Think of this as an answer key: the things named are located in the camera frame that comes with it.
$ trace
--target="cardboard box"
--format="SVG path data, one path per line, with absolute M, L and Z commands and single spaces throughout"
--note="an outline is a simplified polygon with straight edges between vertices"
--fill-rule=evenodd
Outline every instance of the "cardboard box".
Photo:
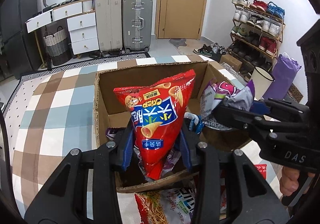
M 196 79 L 188 110 L 199 114 L 200 97 L 208 82 L 211 79 L 216 82 L 228 81 L 218 71 L 223 69 L 222 66 L 215 61 L 141 65 L 97 73 L 94 97 L 97 147 L 107 142 L 105 131 L 108 127 L 126 127 L 131 117 L 130 113 L 114 95 L 113 89 L 115 87 L 149 86 L 160 79 L 190 69 L 195 71 Z M 241 148 L 250 141 L 243 131 L 218 132 L 206 127 L 200 138 L 202 141 L 206 141 L 224 151 Z M 180 159 L 165 178 L 147 182 L 139 169 L 138 162 L 131 161 L 125 173 L 115 173 L 115 179 L 117 192 L 131 193 L 160 189 L 182 179 L 188 179 L 193 175 L 187 172 L 182 159 Z
M 234 58 L 231 55 L 223 55 L 221 57 L 220 63 L 227 63 L 230 66 L 233 66 L 233 70 L 235 70 L 236 72 L 239 72 L 240 67 L 242 65 L 242 62 L 239 61 L 238 59 Z

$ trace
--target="white drawer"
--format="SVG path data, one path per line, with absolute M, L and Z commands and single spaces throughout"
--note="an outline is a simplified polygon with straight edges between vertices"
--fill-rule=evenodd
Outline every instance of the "white drawer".
M 82 2 L 65 5 L 52 11 L 52 20 L 57 21 L 82 13 Z
M 82 54 L 89 51 L 99 50 L 98 38 L 92 38 L 72 43 L 73 54 Z
M 52 22 L 51 21 L 51 11 L 47 11 L 45 13 L 42 13 L 27 22 L 28 33 L 32 32 L 38 28 L 41 28 L 45 25 L 48 25 L 51 22 Z
M 97 37 L 98 34 L 96 26 L 85 27 L 70 31 L 70 38 L 72 43 Z
M 96 13 L 88 13 L 67 19 L 69 31 L 96 25 Z

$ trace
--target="blue logo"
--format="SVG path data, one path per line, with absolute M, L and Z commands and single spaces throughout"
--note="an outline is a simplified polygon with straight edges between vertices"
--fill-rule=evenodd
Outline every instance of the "blue logo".
M 143 127 L 150 123 L 162 122 L 161 126 L 170 124 L 177 119 L 177 113 L 172 104 L 171 98 L 162 100 L 160 105 L 143 108 L 142 105 L 135 105 L 131 112 L 134 126 Z
M 142 148 L 146 149 L 157 149 L 163 147 L 163 140 L 161 139 L 149 139 L 142 140 Z

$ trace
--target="laundry basket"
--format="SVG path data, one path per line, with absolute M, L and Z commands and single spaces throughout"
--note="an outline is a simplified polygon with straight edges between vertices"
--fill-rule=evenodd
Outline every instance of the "laundry basket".
M 44 35 L 44 41 L 54 66 L 61 65 L 71 59 L 68 47 L 68 35 L 66 30 L 61 26 L 58 27 L 57 32 L 54 34 L 47 31 Z

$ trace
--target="purple bag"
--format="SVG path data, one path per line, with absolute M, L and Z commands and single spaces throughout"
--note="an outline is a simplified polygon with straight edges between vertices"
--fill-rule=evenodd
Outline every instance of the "purple bag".
M 279 55 L 278 62 L 272 70 L 275 81 L 269 86 L 263 98 L 283 99 L 301 66 L 287 53 Z

